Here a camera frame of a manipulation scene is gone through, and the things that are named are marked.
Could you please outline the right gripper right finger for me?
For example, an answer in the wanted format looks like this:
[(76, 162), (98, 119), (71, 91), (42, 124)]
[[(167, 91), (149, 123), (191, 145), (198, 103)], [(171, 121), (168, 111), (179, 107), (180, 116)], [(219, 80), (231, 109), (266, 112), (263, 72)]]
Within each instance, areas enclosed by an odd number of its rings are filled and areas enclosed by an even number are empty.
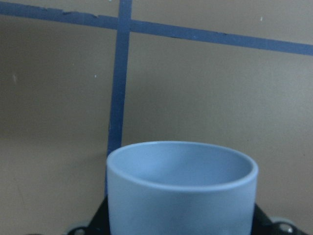
[(303, 231), (289, 222), (272, 222), (270, 218), (255, 204), (252, 235), (302, 235)]

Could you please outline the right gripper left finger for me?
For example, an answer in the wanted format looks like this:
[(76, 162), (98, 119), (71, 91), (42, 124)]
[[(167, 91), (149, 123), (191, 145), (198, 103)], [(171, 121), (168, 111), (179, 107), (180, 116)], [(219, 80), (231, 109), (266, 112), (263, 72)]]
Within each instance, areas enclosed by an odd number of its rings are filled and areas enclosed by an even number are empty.
[(110, 235), (108, 197), (106, 196), (87, 226), (79, 226), (65, 232), (66, 235)]

